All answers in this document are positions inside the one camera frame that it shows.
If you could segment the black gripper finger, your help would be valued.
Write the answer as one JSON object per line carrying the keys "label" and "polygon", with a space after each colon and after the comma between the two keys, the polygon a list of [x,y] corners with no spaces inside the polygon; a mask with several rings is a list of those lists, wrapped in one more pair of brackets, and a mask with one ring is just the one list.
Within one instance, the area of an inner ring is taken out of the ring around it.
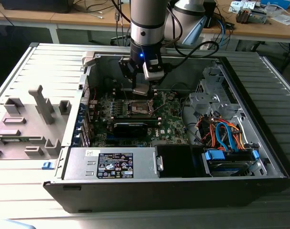
{"label": "black gripper finger", "polygon": [[120,58],[118,63],[124,78],[128,79],[129,82],[131,83],[131,88],[135,89],[137,72],[135,69],[133,69],[133,71],[130,70],[129,68],[130,58],[123,56]]}
{"label": "black gripper finger", "polygon": [[162,79],[150,81],[150,91],[154,90],[157,86],[162,83]]}

